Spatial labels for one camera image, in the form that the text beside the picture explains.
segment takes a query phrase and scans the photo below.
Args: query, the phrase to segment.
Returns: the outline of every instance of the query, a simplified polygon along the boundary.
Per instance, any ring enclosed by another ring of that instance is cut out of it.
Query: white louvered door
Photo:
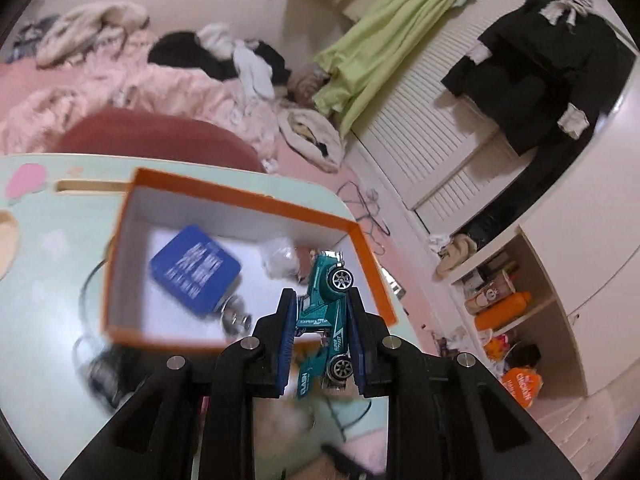
[[[526,167],[497,125],[441,79],[497,18],[524,0],[476,0],[450,10],[353,127],[432,233],[451,234]]]

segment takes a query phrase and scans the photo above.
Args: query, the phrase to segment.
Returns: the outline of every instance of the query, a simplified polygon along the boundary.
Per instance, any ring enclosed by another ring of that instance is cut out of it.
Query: green curtain
[[[342,136],[455,1],[378,0],[347,34],[316,56],[331,81],[314,101],[323,115],[338,113]]]

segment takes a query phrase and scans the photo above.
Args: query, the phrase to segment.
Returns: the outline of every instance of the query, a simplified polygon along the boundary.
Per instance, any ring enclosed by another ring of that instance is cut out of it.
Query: toy car
[[[306,396],[315,378],[321,378],[323,387],[344,388],[353,375],[346,340],[346,293],[352,286],[353,274],[344,267],[340,253],[316,255],[307,292],[298,297],[296,336],[320,333],[321,345],[300,367],[299,397]]]

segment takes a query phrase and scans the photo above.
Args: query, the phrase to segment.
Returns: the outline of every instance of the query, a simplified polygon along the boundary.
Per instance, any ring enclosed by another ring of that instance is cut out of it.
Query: orange box
[[[127,187],[106,269],[101,325],[116,343],[183,351],[218,351],[229,344],[220,320],[200,319],[150,276],[148,263],[181,229],[198,225],[242,265],[236,293],[254,322],[276,311],[283,288],[270,279],[260,243],[288,236],[297,246],[340,251],[365,310],[388,326],[398,320],[380,268],[355,221],[228,186],[138,168]],[[298,338],[313,339],[314,335]]]

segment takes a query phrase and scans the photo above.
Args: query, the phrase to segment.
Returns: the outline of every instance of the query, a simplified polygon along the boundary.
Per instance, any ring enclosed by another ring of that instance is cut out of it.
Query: blue tin box
[[[240,263],[195,225],[185,227],[149,268],[165,290],[196,316],[215,312],[240,273]]]

